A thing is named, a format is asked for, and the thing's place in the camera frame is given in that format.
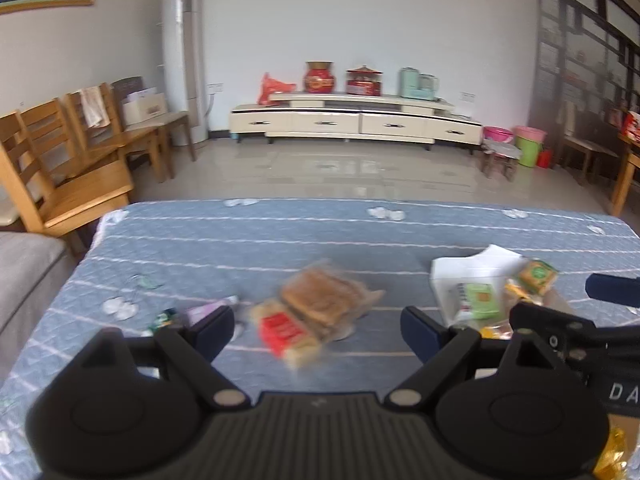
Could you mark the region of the purple snack packet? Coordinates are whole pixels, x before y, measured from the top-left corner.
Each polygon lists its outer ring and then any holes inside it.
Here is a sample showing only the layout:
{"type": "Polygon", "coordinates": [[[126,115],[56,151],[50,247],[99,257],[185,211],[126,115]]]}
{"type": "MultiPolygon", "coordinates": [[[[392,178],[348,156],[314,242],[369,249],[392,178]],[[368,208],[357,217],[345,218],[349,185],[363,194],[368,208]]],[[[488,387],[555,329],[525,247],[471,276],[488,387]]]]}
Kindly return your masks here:
{"type": "Polygon", "coordinates": [[[240,298],[238,296],[228,296],[214,300],[209,304],[202,304],[201,306],[186,308],[186,310],[182,311],[181,315],[183,325],[189,327],[194,326],[222,307],[230,307],[231,309],[235,309],[239,304],[240,298]]]}

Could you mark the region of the green label biscuit packet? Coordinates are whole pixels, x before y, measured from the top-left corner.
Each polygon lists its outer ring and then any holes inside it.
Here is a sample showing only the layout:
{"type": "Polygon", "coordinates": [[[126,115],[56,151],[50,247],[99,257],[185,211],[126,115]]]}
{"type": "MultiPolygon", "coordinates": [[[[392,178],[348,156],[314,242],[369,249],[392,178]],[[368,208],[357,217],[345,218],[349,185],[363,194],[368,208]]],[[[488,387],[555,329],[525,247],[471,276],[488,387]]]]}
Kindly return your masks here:
{"type": "Polygon", "coordinates": [[[539,259],[530,259],[516,274],[516,280],[531,295],[544,296],[553,286],[559,272],[549,263],[539,259]]]}

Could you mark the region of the light green snack packet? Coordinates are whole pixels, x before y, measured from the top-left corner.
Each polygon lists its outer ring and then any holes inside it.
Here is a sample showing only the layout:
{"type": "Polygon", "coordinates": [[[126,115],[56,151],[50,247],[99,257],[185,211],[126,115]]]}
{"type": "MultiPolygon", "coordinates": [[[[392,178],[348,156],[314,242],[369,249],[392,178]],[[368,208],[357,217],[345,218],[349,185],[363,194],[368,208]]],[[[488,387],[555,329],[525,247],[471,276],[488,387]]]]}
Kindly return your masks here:
{"type": "Polygon", "coordinates": [[[457,284],[458,310],[454,319],[457,322],[483,321],[500,315],[500,304],[491,284],[457,284]]]}

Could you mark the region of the green white snack packet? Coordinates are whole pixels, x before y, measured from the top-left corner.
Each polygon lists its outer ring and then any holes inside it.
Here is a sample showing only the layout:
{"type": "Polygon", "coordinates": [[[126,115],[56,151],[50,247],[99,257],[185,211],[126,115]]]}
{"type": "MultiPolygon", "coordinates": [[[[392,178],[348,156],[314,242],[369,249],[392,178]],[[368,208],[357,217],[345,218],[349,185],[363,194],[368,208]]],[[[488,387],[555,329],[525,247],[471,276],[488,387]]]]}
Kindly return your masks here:
{"type": "Polygon", "coordinates": [[[179,325],[180,313],[176,309],[165,309],[154,318],[152,323],[141,333],[141,336],[151,337],[161,328],[175,328],[179,325]]]}

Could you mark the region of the yellow snack packet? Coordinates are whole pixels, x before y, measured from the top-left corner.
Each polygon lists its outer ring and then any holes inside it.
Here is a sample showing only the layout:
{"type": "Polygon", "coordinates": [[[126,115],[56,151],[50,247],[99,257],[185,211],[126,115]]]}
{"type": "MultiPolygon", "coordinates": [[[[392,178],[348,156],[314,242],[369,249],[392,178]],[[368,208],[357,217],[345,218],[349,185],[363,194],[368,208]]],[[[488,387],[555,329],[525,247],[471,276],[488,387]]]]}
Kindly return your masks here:
{"type": "Polygon", "coordinates": [[[608,440],[593,469],[594,478],[598,480],[625,480],[627,467],[627,441],[625,431],[612,426],[608,432],[608,440]]]}

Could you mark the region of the yellow biscuit bag in tray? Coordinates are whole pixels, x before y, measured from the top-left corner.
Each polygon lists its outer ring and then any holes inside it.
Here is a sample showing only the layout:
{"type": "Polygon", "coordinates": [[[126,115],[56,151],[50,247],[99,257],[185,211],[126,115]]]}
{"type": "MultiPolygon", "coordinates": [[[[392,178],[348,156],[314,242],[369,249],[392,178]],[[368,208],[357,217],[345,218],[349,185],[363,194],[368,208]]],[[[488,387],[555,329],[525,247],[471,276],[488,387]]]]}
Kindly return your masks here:
{"type": "Polygon", "coordinates": [[[508,278],[504,285],[499,314],[480,328],[482,337],[509,340],[513,334],[509,316],[511,310],[520,302],[542,306],[544,304],[544,296],[540,292],[531,292],[515,278],[508,278]]]}

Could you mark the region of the red label cracker packet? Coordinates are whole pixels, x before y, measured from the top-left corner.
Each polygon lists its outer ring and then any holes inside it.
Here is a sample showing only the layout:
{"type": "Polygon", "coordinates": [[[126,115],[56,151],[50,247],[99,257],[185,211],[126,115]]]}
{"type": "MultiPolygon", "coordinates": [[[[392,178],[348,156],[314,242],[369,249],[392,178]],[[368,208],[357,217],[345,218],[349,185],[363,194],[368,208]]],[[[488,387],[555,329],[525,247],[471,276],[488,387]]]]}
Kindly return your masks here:
{"type": "Polygon", "coordinates": [[[291,370],[314,362],[321,354],[318,337],[279,300],[269,299],[250,311],[266,348],[291,370]]]}

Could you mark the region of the blue quilted table cover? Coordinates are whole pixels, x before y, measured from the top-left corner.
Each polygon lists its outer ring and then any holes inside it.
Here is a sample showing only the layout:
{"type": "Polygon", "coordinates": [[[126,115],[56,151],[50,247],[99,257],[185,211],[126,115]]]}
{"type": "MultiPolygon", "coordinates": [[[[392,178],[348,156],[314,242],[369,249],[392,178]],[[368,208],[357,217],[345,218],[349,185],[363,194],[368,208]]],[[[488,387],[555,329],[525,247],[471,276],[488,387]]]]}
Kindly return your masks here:
{"type": "Polygon", "coordinates": [[[382,299],[347,339],[290,370],[247,327],[215,361],[251,396],[266,390],[386,393],[418,361],[399,333],[404,307],[432,318],[440,257],[497,245],[558,270],[555,287],[576,314],[601,326],[632,325],[625,307],[589,299],[590,274],[639,273],[639,237],[602,214],[511,206],[260,198],[163,200],[108,217],[98,239],[43,315],[1,389],[1,474],[33,479],[39,468],[24,434],[38,394],[101,328],[145,334],[157,315],[238,297],[247,313],[312,264],[328,264],[380,290],[382,299]]]}

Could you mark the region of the near wooden chair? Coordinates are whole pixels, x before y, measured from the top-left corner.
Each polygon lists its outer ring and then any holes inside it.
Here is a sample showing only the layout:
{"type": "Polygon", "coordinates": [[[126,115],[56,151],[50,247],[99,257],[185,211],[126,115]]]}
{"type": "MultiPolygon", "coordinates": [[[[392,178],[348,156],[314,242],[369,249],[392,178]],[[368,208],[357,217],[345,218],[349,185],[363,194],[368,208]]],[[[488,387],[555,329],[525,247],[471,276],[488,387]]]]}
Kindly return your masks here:
{"type": "Polygon", "coordinates": [[[56,238],[126,207],[134,189],[120,160],[56,184],[17,112],[1,118],[1,184],[27,232],[56,238]]]}

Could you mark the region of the dark wooden display shelf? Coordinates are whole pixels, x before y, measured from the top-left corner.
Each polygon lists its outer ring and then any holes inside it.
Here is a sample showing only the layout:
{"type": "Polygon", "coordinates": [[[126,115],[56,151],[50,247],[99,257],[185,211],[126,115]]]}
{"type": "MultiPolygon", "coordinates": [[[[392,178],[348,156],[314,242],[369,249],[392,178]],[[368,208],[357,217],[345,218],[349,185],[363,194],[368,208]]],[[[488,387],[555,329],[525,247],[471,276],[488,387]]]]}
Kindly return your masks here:
{"type": "Polygon", "coordinates": [[[612,178],[618,132],[639,109],[639,15],[623,0],[538,0],[529,125],[547,133],[556,164],[612,178]]]}

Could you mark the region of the dark chair with box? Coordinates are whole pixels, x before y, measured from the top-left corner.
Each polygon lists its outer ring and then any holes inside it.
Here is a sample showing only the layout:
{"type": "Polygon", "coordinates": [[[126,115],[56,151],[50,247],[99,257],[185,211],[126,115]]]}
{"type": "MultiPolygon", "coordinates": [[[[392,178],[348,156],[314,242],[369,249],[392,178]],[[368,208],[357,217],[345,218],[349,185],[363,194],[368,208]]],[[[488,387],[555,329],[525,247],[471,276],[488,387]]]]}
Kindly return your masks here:
{"type": "Polygon", "coordinates": [[[162,92],[145,88],[141,76],[119,79],[111,84],[118,118],[126,133],[134,133],[143,128],[152,129],[160,142],[166,168],[172,171],[170,135],[175,130],[186,140],[186,149],[191,159],[196,161],[196,151],[191,133],[189,113],[186,110],[170,112],[162,92]]]}

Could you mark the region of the cream tv cabinet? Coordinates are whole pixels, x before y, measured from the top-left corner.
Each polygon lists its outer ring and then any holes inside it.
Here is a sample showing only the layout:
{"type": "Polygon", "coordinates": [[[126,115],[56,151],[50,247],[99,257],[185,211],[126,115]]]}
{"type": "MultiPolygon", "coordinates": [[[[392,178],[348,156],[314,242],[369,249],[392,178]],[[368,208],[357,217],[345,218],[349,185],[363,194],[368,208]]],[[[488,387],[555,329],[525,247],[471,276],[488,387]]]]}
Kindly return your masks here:
{"type": "Polygon", "coordinates": [[[445,101],[398,96],[352,96],[329,93],[276,93],[266,105],[245,104],[229,116],[232,138],[261,134],[277,139],[337,139],[422,144],[457,143],[475,151],[483,127],[455,115],[445,101]]]}

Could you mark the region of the mint green kettle appliance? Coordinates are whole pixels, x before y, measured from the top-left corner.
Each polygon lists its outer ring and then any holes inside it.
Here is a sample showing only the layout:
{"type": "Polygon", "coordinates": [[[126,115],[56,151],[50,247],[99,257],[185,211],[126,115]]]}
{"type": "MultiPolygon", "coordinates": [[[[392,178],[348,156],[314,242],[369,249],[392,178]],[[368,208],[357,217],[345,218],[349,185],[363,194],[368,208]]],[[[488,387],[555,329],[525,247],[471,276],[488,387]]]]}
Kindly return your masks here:
{"type": "Polygon", "coordinates": [[[431,74],[421,73],[413,67],[404,67],[399,71],[398,96],[405,99],[437,101],[439,79],[431,74]]]}

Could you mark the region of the red gift box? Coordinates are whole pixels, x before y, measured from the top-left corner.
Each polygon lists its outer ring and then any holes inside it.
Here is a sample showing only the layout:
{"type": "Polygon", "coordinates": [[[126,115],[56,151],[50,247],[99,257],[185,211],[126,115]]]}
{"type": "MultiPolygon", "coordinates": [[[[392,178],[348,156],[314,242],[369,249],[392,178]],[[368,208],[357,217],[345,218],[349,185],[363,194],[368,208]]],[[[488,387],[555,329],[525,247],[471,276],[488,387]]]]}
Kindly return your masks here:
{"type": "Polygon", "coordinates": [[[367,65],[347,71],[345,92],[352,96],[380,96],[382,73],[367,65]]]}

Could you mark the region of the white tower air conditioner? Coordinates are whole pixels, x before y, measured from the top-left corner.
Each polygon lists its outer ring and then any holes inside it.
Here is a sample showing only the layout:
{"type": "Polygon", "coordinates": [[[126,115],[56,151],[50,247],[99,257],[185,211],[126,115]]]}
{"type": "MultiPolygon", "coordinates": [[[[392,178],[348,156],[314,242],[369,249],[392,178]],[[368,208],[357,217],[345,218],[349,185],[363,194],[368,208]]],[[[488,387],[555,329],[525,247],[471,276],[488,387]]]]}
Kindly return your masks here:
{"type": "Polygon", "coordinates": [[[162,0],[164,88],[171,112],[186,112],[191,139],[208,139],[201,0],[162,0]]]}

